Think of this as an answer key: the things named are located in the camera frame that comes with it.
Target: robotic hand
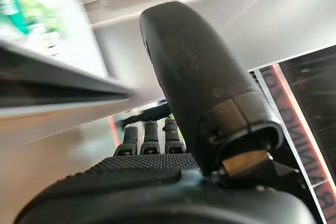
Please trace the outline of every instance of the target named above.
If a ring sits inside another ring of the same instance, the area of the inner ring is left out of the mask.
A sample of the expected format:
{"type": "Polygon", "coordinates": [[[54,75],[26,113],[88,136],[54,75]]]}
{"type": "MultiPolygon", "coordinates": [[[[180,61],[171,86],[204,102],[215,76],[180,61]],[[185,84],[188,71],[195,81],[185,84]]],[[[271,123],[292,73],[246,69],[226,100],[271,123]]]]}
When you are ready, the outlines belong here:
{"type": "Polygon", "coordinates": [[[129,130],[124,143],[133,147],[48,187],[15,224],[315,223],[299,199],[267,190],[292,175],[268,154],[281,145],[281,127],[220,36],[179,2],[145,10],[140,27],[187,153],[160,154],[152,134],[137,155],[129,130]]]}

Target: floor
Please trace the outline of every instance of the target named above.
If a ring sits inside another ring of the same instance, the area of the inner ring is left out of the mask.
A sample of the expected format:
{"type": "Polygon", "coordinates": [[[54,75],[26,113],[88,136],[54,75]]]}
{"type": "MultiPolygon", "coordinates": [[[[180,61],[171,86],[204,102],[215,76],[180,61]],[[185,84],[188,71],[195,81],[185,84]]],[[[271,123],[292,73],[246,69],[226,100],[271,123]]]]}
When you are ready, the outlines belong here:
{"type": "MultiPolygon", "coordinates": [[[[35,195],[55,181],[81,172],[112,156],[123,139],[117,122],[157,103],[114,117],[83,124],[74,129],[32,143],[0,148],[0,223],[10,224],[35,195]]],[[[143,143],[143,123],[139,129],[138,150],[143,143]]],[[[164,152],[164,119],[158,121],[161,152],[164,152]]]]}

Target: black plastic casing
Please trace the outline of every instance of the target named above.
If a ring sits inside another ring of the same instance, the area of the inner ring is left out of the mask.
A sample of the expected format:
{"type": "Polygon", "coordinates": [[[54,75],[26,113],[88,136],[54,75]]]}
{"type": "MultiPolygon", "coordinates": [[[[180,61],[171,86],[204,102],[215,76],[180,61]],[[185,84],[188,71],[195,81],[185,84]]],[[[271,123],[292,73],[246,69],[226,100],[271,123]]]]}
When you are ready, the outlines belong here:
{"type": "Polygon", "coordinates": [[[140,17],[145,47],[203,174],[223,158],[281,144],[278,119],[222,38],[188,6],[171,2],[140,17]]]}

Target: blurred background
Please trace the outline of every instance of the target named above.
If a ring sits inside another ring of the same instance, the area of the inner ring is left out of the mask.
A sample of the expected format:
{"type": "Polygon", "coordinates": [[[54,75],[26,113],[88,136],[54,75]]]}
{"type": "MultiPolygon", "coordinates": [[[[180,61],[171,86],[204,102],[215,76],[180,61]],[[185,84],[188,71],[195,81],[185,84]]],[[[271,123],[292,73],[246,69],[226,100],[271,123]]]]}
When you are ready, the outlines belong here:
{"type": "MultiPolygon", "coordinates": [[[[139,16],[168,1],[202,15],[246,71],[336,44],[335,0],[0,0],[0,223],[56,180],[113,155],[120,120],[165,98],[139,16]]],[[[291,85],[302,87],[298,79],[291,85]]],[[[325,116],[333,127],[332,111],[325,116]]]]}

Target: bottle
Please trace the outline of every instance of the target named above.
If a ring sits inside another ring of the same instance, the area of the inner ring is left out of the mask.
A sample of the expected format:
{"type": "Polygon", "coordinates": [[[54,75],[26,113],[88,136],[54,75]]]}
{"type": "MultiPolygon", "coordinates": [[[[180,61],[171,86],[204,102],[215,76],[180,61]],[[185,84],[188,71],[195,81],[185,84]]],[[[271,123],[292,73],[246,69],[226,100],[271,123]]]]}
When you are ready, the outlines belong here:
{"type": "Polygon", "coordinates": [[[5,16],[21,33],[29,33],[18,0],[0,0],[0,13],[5,16]]]}

